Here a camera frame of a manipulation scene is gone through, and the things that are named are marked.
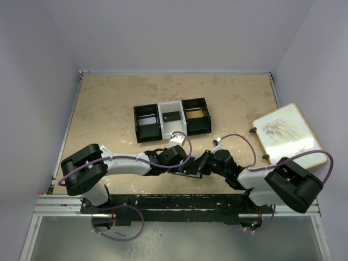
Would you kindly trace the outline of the black leather card holder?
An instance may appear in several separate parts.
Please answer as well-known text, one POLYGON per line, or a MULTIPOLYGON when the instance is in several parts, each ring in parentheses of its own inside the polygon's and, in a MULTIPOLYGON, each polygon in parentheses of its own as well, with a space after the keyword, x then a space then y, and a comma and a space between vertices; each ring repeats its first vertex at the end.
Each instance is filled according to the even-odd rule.
POLYGON ((193 156, 189 159, 189 161, 187 163, 185 163, 183 166, 180 166, 178 168, 174 168, 174 169, 169 169, 167 172, 174 174, 174 175, 180 175, 180 176, 184 176, 184 177, 191 177, 191 178, 198 178, 201 179, 203 174, 197 173, 197 174, 187 174, 187 168, 188 165, 190 163, 192 163, 195 159, 197 159, 198 157, 193 156))

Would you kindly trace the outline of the black and white organizer tray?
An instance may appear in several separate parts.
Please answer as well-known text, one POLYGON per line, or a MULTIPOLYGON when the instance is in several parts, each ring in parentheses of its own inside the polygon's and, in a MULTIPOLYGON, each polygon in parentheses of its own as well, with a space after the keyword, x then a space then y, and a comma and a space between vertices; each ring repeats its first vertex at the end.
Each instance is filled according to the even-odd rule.
POLYGON ((205 98, 140 105, 133 108, 138 143, 168 140, 174 131, 187 136, 212 132, 205 98))

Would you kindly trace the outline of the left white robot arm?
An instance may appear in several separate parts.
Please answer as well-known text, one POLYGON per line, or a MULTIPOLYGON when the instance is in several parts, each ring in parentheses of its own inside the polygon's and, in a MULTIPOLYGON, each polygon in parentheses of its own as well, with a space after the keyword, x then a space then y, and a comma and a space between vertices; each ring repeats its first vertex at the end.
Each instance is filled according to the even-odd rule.
POLYGON ((89 144, 64 159, 60 166, 63 178, 58 185, 69 196, 82 195, 93 206, 109 204, 111 197, 101 179, 111 175, 133 174, 159 176, 170 169, 183 166, 191 158, 180 145, 145 151, 138 154, 112 153, 104 146, 89 144))

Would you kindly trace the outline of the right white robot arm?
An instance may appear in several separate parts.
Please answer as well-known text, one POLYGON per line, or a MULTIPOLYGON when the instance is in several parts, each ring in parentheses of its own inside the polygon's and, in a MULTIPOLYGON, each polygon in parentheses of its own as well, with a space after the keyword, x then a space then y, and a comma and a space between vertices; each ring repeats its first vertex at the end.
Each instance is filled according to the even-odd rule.
POLYGON ((189 163, 187 173, 207 176, 215 173, 224 177, 232 189, 246 191, 256 206, 285 204, 304 214, 322 191, 324 182, 295 160, 314 153, 325 151, 312 150, 291 158, 283 157, 276 165, 251 169, 238 165, 228 150, 207 151, 189 163))

